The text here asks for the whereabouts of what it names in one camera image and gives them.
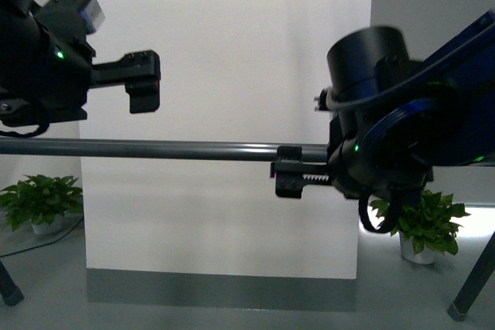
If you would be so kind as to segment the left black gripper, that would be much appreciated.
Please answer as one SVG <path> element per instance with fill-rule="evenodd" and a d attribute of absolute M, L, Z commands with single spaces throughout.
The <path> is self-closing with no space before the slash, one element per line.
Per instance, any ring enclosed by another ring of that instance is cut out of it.
<path fill-rule="evenodd" d="M 153 50 L 125 54 L 92 66 L 95 52 L 84 42 L 55 36 L 37 22 L 1 14 L 1 122 L 11 128 L 83 121 L 87 91 L 123 84 L 129 112 L 160 106 L 161 63 Z"/>

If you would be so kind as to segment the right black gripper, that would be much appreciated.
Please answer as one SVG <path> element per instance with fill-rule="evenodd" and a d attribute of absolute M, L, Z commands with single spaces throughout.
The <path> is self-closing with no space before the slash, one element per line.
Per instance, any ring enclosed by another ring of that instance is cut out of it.
<path fill-rule="evenodd" d="M 336 132 L 329 134 L 327 167 L 302 160 L 302 147 L 279 146 L 277 158 L 270 165 L 279 198 L 301 199 L 307 185 L 333 186 L 347 199 L 371 194 L 389 199 L 393 191 L 411 192 L 432 181 L 433 171 L 421 164 L 404 168 L 378 168 L 361 154 L 355 138 Z"/>

